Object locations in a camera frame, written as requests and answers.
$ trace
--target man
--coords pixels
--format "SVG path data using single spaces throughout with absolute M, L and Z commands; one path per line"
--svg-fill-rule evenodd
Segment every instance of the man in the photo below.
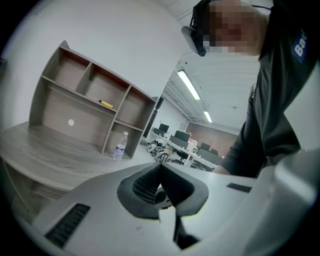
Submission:
M 216 173 L 254 178 L 262 168 L 300 149 L 284 111 L 319 56 L 306 5 L 274 1 L 268 16 L 239 0 L 203 0 L 195 6 L 193 13 L 203 17 L 198 35 L 229 52 L 259 55 L 260 62 L 246 121 Z

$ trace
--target yellow handle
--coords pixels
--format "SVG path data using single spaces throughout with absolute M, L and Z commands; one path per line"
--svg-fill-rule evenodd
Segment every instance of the yellow handle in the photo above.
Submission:
M 114 108 L 114 106 L 112 106 L 109 103 L 106 103 L 105 101 L 101 100 L 101 104 L 108 106 L 109 108 Z

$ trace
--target brown wall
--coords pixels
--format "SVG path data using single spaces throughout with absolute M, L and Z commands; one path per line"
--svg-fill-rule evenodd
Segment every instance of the brown wall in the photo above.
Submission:
M 187 133 L 191 133 L 191 139 L 197 141 L 198 147 L 201 143 L 210 145 L 210 150 L 218 151 L 219 156 L 226 156 L 230 147 L 235 143 L 237 135 L 209 128 L 195 123 L 189 123 L 186 129 Z

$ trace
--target shirt sleeve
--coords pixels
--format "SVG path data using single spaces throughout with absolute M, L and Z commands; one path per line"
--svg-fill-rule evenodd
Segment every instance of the shirt sleeve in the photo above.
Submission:
M 230 174 L 255 178 L 265 162 L 259 125 L 254 112 L 254 93 L 250 95 L 246 121 L 221 166 Z

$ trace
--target ceiling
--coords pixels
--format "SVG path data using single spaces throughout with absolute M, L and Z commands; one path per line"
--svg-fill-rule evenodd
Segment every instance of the ceiling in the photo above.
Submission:
M 173 15 L 181 26 L 188 26 L 192 9 L 200 0 L 153 0 Z M 272 0 L 245 0 L 245 2 L 271 7 Z M 185 49 L 162 96 L 175 106 L 190 122 L 238 134 L 246 120 L 250 87 L 259 71 L 258 57 L 210 53 L 199 57 Z M 177 74 L 184 69 L 200 96 L 195 100 Z M 204 112 L 208 111 L 209 123 Z

